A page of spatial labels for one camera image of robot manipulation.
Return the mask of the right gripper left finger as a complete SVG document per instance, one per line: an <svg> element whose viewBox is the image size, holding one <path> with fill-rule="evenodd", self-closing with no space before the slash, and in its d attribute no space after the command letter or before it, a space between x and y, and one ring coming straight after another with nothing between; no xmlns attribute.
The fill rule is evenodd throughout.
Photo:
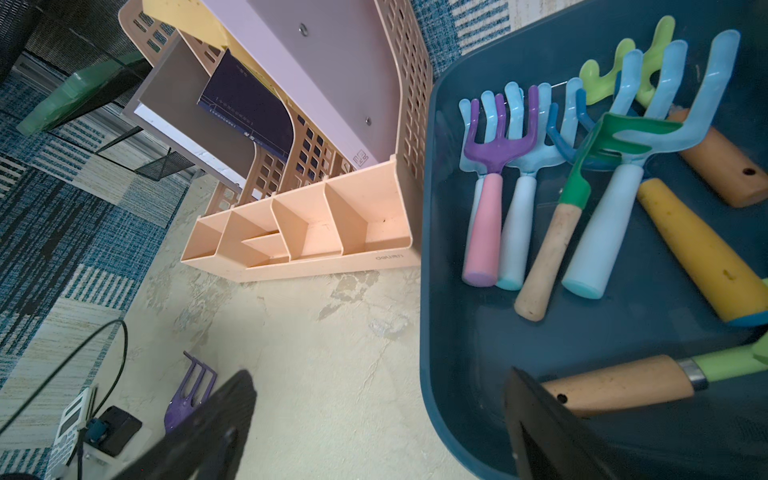
<svg viewBox="0 0 768 480"><path fill-rule="evenodd" d="M233 479L257 399L241 369L173 432L123 469L119 479Z"/></svg>

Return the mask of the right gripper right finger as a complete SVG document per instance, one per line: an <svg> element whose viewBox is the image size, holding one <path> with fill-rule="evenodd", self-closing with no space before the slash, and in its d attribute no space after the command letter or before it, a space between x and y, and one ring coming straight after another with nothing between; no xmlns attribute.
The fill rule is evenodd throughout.
<svg viewBox="0 0 768 480"><path fill-rule="evenodd" d="M527 372L504 384L504 418L521 479L634 479L622 456Z"/></svg>

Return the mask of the teal plastic storage box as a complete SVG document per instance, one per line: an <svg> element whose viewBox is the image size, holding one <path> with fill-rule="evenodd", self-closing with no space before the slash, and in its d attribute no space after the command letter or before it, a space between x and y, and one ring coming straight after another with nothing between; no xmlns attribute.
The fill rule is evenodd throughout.
<svg viewBox="0 0 768 480"><path fill-rule="evenodd" d="M517 292L461 279L474 172L462 172L458 102L510 81L553 87L595 59L610 68L619 41L647 51L659 19L688 43L674 104L692 104L713 38L741 42L713 125L767 173L767 1L584 1L463 56L439 76L427 137L422 252L421 388L449 451L483 479L515 479L504 422L511 367L545 382L659 354L692 357L757 340L766 327L723 323L635 202L600 300L559 285L546 317L529 322ZM760 278L767 278L767 200L731 208L677 154L646 164ZM767 479L767 371L718 381L693 398L586 419L584 424L649 479Z"/></svg>

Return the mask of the purple rake pink handle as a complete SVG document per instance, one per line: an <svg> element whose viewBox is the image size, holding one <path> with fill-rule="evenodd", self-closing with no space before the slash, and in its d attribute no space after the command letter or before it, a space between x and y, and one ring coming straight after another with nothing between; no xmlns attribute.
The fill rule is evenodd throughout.
<svg viewBox="0 0 768 480"><path fill-rule="evenodd" d="M166 409L164 415L164 428L166 434L172 432L186 418L188 418L199 405L208 400L218 377L217 372L213 368L192 356L189 352L184 351L183 354L191 364ZM205 379L208 379L209 382L205 387L204 393L199 399L195 399L195 395L201 390L202 383Z"/></svg>
<svg viewBox="0 0 768 480"><path fill-rule="evenodd" d="M538 139L539 90L536 85L528 89L527 134L520 139L506 136L506 113L502 111L504 96L494 97L498 124L494 139L489 143L478 143L476 135L479 125L480 101L471 101L470 126L464 148L465 156L486 167L478 208L473 223L462 279L474 287L492 287L498 280L502 231L502 172L507 163L529 153Z"/></svg>

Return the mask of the green rake wooden handle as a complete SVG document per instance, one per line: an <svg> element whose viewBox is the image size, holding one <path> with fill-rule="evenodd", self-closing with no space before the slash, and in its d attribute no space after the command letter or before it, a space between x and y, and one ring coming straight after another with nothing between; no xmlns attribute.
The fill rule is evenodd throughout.
<svg viewBox="0 0 768 480"><path fill-rule="evenodd" d="M545 317L554 283L568 244L591 194L590 184L581 170L590 156L619 162L622 156L637 156L651 151L651 146L617 139L617 133L666 135L679 130L680 122L605 113L586 135L573 155L573 166L554 211L536 259L517 295L516 313L533 322Z"/></svg>

